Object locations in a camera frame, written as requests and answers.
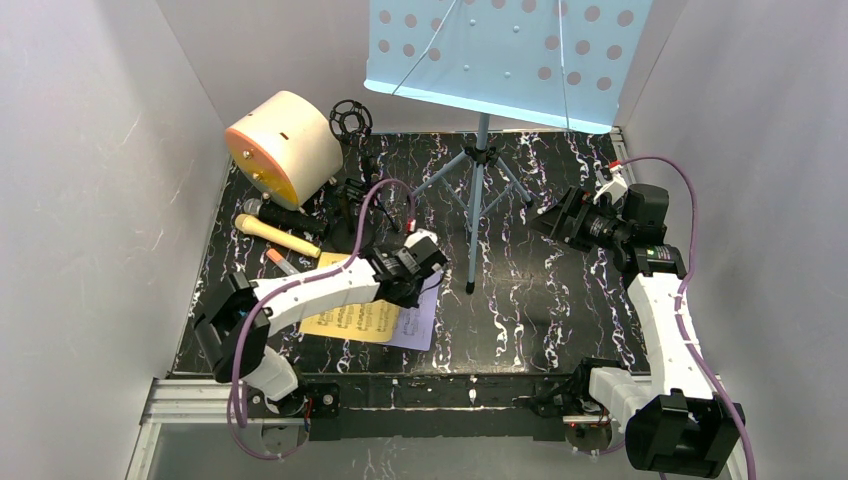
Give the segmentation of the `yellow sheet music page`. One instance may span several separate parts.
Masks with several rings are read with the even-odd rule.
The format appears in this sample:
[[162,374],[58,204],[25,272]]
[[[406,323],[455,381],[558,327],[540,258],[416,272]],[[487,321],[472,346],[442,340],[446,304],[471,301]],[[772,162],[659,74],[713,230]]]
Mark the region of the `yellow sheet music page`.
[[303,334],[367,343],[391,339],[400,308],[384,300],[350,304],[302,320]]

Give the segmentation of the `lavender sheet music page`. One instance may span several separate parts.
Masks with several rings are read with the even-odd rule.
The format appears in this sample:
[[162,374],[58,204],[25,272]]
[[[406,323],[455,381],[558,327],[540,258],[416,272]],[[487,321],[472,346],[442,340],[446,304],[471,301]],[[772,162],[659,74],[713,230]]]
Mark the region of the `lavender sheet music page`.
[[430,349],[443,278],[443,273],[428,278],[419,295],[418,306],[400,310],[393,335],[389,341],[384,342],[385,346],[420,352]]

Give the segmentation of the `black round microphone stand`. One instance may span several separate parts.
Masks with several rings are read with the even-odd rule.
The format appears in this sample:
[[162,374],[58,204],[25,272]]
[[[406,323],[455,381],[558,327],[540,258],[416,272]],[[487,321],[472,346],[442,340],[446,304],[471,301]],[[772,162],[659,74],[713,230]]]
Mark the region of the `black round microphone stand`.
[[329,230],[329,243],[337,253],[351,253],[359,232],[359,214],[366,213],[361,247],[368,248],[375,239],[373,203],[363,207],[368,188],[362,181],[348,178],[335,191],[337,208]]

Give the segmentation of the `blue music stand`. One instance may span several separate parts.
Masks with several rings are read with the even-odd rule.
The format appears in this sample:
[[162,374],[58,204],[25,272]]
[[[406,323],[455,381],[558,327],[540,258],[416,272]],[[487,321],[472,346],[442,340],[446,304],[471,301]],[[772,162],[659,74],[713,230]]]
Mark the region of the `blue music stand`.
[[612,129],[648,1],[373,1],[371,91],[588,134]]

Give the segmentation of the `beige microphone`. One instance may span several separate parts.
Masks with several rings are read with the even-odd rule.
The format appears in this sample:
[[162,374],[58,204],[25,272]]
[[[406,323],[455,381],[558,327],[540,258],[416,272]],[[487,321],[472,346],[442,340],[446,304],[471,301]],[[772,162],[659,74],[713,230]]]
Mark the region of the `beige microphone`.
[[244,234],[260,237],[307,257],[319,258],[322,253],[318,246],[272,227],[253,215],[239,214],[234,220],[234,225]]

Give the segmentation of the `black tripod microphone stand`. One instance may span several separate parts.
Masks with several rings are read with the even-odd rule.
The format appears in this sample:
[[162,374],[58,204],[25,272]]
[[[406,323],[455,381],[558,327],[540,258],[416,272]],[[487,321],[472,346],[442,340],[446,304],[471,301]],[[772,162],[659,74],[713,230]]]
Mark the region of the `black tripod microphone stand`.
[[[356,180],[365,183],[369,191],[377,183],[376,156],[368,147],[373,127],[370,111],[356,100],[341,100],[332,107],[329,113],[329,126],[333,137],[342,146],[355,151],[357,166],[361,173],[361,178]],[[338,186],[343,183],[337,183],[334,186],[334,196]]]

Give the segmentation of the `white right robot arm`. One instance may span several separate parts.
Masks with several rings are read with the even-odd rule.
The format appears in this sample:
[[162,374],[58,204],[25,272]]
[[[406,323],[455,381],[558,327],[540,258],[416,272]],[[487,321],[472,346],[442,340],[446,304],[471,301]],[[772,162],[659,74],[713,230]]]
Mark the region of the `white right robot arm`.
[[619,361],[583,359],[562,385],[531,398],[533,409],[560,399],[564,415],[595,404],[623,430],[628,461],[637,470],[716,478],[740,439],[742,406],[727,404],[693,358],[696,337],[678,289],[687,270],[680,250],[665,241],[668,192],[626,187],[617,206],[571,187],[531,226],[582,252],[600,249],[613,260],[635,307],[650,364],[650,384],[637,382]]

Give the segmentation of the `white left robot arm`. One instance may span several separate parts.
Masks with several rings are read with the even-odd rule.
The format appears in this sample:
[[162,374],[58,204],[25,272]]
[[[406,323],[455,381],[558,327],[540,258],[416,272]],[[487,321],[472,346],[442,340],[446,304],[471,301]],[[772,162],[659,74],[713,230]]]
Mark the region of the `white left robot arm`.
[[331,310],[385,301],[418,306],[424,283],[448,263],[437,236],[420,229],[403,245],[373,245],[355,256],[279,278],[230,274],[203,304],[192,324],[213,378],[240,381],[279,401],[299,387],[292,365],[268,347],[279,331]]

